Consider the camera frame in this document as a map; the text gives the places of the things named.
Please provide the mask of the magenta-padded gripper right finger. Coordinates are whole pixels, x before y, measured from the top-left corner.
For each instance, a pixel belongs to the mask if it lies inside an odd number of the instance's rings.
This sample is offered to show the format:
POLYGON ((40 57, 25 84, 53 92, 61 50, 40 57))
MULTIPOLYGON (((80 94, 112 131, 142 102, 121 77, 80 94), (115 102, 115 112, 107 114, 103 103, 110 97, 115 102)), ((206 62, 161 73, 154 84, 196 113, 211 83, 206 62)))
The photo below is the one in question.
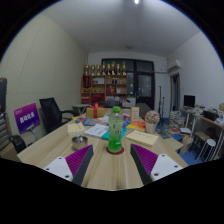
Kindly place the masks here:
POLYGON ((150 184, 182 169, 167 154, 157 155, 146 148, 132 144, 130 153, 135 161, 142 183, 150 184))

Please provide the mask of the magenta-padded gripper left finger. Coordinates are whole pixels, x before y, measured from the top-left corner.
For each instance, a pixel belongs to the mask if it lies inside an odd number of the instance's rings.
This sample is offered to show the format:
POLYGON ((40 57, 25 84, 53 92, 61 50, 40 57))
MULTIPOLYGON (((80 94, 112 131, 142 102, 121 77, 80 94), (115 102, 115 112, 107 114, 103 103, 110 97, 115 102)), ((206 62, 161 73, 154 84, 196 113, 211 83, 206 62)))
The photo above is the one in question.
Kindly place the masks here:
POLYGON ((93 146, 88 145, 67 157, 57 157, 44 170, 81 185, 92 156, 93 146))

